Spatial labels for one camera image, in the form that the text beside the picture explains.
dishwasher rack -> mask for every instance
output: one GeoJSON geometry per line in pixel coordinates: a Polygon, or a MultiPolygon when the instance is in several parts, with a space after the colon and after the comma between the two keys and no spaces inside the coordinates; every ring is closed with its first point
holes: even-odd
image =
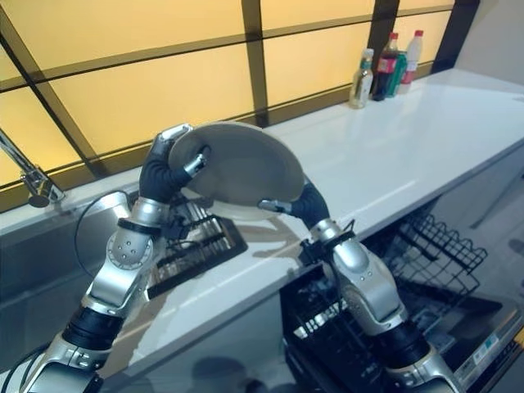
{"type": "MultiPolygon", "coordinates": [[[[473,271],[487,251],[425,210],[393,223],[363,244],[385,261],[412,320],[444,353],[449,342],[442,342],[431,329],[479,286],[473,271]],[[434,339],[441,342],[437,345],[434,339]]],[[[338,294],[319,267],[280,291],[287,360],[297,381],[329,393],[395,391],[370,351],[373,343],[338,294]]]]}
{"type": "Polygon", "coordinates": [[[488,252],[432,215],[411,214],[364,244],[376,252],[395,277],[412,319],[428,332],[480,285],[474,270],[488,252]],[[417,301],[431,292],[431,303],[417,301]]]}
{"type": "Polygon", "coordinates": [[[149,299],[247,250],[233,221],[208,213],[182,194],[170,202],[169,215],[175,230],[170,234],[173,238],[167,240],[163,257],[151,272],[149,299]]]}

chrome faucet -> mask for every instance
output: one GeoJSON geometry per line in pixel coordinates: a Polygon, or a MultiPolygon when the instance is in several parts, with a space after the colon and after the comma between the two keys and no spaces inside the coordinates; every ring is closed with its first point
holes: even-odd
{"type": "Polygon", "coordinates": [[[18,147],[0,128],[0,147],[20,167],[20,180],[29,189],[29,204],[34,207],[45,207],[49,203],[57,203],[64,192],[37,165],[24,156],[18,147]]]}

bottle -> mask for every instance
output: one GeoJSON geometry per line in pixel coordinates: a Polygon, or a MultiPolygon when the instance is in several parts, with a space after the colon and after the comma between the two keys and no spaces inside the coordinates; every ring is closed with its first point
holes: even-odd
{"type": "Polygon", "coordinates": [[[400,80],[406,72],[408,61],[406,58],[406,52],[399,52],[396,58],[395,71],[390,78],[389,84],[387,85],[386,97],[394,97],[399,90],[400,80]]]}
{"type": "Polygon", "coordinates": [[[373,72],[371,71],[373,53],[374,50],[369,47],[362,51],[360,68],[355,72],[350,90],[350,106],[352,108],[364,108],[368,102],[369,91],[373,82],[373,72]]]}
{"type": "Polygon", "coordinates": [[[378,59],[375,88],[373,90],[373,100],[375,101],[382,101],[386,98],[387,86],[395,71],[396,58],[399,53],[396,45],[398,37],[398,33],[390,33],[390,39],[378,59]]]}
{"type": "Polygon", "coordinates": [[[408,45],[406,58],[408,59],[408,67],[404,76],[400,81],[399,93],[405,94],[409,91],[415,71],[417,70],[418,60],[420,59],[420,53],[422,52],[422,36],[424,32],[422,30],[416,30],[415,36],[408,45]]]}

kitchen counter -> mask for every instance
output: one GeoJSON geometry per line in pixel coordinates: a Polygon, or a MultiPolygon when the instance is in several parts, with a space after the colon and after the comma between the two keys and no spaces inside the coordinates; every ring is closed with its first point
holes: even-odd
{"type": "MultiPolygon", "coordinates": [[[[340,104],[266,130],[298,156],[332,217],[341,225],[355,219],[366,237],[522,146],[524,86],[449,70],[361,111],[340,104]]],[[[103,191],[137,178],[134,169],[104,179],[103,191]]],[[[68,203],[103,187],[72,190],[68,203]]],[[[52,214],[28,206],[9,211],[2,231],[52,214]]],[[[304,226],[285,216],[237,224],[249,249],[148,303],[120,335],[104,374],[150,367],[292,279],[304,226]]]]}

cabinet door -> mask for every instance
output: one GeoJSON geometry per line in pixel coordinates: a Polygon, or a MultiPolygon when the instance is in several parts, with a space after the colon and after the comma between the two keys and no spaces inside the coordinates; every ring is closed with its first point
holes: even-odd
{"type": "Polygon", "coordinates": [[[443,195],[432,213],[459,231],[475,228],[515,198],[524,198],[524,146],[443,195]]]}

